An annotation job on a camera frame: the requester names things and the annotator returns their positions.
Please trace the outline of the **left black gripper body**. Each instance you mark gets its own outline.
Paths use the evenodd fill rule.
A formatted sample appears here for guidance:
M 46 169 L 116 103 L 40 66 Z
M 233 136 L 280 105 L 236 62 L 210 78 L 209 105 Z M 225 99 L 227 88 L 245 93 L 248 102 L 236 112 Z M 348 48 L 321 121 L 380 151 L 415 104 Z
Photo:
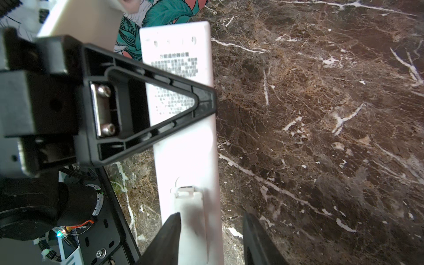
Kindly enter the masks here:
M 30 42 L 15 28 L 1 29 L 3 178 L 37 178 L 76 161 L 80 51 L 69 35 Z

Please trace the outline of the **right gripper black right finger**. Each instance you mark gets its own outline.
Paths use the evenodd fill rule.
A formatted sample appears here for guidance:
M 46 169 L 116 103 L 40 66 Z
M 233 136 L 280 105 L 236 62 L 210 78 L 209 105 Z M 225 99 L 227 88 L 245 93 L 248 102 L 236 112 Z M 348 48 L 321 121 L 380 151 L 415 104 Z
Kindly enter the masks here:
M 244 214 L 242 230 L 246 265 L 288 265 L 255 215 Z

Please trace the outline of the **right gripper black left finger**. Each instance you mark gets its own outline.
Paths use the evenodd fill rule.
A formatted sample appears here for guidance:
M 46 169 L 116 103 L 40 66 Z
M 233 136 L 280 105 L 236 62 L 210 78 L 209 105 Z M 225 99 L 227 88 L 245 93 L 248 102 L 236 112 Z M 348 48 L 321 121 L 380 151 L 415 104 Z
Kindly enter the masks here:
M 136 265 L 177 265 L 181 227 L 181 214 L 170 215 Z

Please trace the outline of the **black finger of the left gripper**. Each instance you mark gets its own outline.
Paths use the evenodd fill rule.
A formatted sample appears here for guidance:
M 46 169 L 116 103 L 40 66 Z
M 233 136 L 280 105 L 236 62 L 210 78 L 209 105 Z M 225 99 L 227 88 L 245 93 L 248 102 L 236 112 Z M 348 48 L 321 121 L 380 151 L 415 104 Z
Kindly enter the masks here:
M 83 167 L 102 167 L 143 152 L 216 113 L 217 95 L 209 86 L 92 44 L 83 44 L 79 53 L 82 84 L 75 91 L 79 132 L 74 143 Z M 148 85 L 186 96 L 193 104 L 151 125 Z

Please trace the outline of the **white battery compartment cover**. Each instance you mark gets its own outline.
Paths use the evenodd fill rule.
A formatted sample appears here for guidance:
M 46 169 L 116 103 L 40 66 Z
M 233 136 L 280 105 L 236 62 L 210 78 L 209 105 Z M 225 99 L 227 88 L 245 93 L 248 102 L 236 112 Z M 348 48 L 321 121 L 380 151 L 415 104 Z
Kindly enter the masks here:
M 193 186 L 171 190 L 173 210 L 180 213 L 179 265 L 205 265 L 208 262 L 203 193 Z

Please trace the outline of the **white remote control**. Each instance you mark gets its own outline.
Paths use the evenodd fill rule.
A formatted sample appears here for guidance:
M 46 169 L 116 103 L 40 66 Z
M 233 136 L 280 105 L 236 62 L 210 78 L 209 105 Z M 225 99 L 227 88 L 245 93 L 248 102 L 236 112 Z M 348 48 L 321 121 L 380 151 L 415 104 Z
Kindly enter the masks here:
M 208 22 L 140 30 L 143 63 L 213 87 L 212 42 Z M 208 262 L 224 263 L 220 210 L 216 117 L 211 115 L 153 146 L 161 218 L 173 210 L 171 190 L 193 186 L 203 193 Z

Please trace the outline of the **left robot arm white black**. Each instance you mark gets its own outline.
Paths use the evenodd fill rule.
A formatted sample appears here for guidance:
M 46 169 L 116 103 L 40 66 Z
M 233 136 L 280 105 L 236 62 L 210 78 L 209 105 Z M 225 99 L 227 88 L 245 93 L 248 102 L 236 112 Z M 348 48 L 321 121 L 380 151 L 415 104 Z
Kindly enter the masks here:
M 212 88 L 63 35 L 34 43 L 1 30 L 1 237 L 33 240 L 83 227 L 90 264 L 201 265 L 209 259 L 204 195 L 170 190 L 174 213 L 144 254 L 130 237 L 102 167 L 216 112 Z

